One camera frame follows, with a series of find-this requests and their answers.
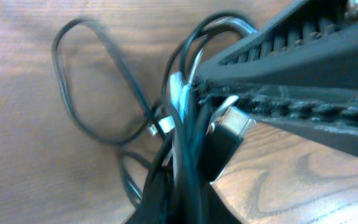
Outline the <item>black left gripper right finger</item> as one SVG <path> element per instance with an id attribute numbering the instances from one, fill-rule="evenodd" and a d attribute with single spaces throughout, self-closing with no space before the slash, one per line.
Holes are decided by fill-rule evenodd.
<path id="1" fill-rule="evenodd" d="M 207 224 L 241 224 L 225 206 L 217 192 L 210 184 L 202 187 L 202 200 L 205 223 Z"/>

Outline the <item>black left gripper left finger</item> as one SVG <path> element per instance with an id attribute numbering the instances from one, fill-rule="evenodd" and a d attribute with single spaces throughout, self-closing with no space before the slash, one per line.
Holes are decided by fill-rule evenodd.
<path id="1" fill-rule="evenodd" d="M 172 174 L 163 169 L 157 173 L 135 212 L 125 224 L 167 224 L 171 223 L 169 201 Z"/>

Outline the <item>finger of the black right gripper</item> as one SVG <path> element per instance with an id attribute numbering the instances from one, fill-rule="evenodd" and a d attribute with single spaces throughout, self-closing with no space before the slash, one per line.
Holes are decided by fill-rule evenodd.
<path id="1" fill-rule="evenodd" d="M 236 95 L 255 120 L 358 157 L 358 90 L 262 84 L 200 84 L 215 105 Z"/>
<path id="2" fill-rule="evenodd" d="M 196 79 L 358 90 L 358 1 L 295 1 Z"/>

